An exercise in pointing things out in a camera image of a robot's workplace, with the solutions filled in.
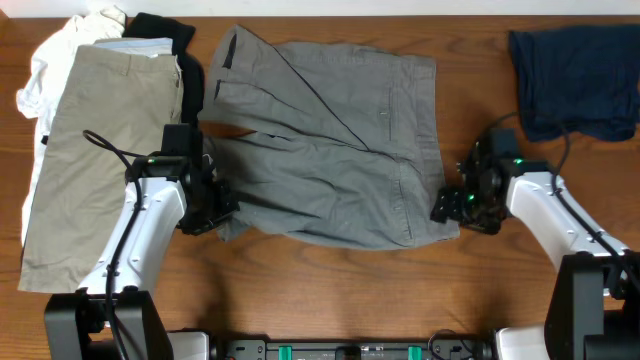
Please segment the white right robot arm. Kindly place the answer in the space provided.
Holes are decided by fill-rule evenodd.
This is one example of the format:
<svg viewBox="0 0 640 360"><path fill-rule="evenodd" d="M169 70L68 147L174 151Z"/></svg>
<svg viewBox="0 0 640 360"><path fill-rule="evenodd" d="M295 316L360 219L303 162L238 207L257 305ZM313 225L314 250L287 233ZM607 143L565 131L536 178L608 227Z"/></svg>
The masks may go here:
<svg viewBox="0 0 640 360"><path fill-rule="evenodd" d="M496 331L490 358L638 358L638 253L603 232L546 162L524 159L515 145L476 143L459 171L462 186L438 192L432 220L495 235L513 217L557 271L544 323Z"/></svg>

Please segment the grey shorts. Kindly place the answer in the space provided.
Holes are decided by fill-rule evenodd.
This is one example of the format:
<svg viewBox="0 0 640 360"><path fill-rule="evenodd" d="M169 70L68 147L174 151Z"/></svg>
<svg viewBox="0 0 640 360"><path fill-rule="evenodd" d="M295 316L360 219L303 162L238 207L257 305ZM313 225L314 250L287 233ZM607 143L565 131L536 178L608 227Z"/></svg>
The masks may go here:
<svg viewBox="0 0 640 360"><path fill-rule="evenodd" d="M202 123L240 129L205 142L250 228L331 247L395 250L459 235L431 211L445 182L436 63L353 44L272 45L244 27L223 37Z"/></svg>

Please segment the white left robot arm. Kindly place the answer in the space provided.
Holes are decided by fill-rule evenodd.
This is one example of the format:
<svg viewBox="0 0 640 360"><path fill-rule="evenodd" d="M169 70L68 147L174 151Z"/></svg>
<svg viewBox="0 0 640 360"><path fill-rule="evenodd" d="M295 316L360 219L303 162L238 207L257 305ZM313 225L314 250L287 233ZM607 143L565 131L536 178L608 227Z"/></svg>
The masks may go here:
<svg viewBox="0 0 640 360"><path fill-rule="evenodd" d="M54 359L212 359L202 330L166 330L153 300L173 233L202 235L237 211L209 155L164 151L126 172L125 202L109 241L73 293L54 294L45 327Z"/></svg>

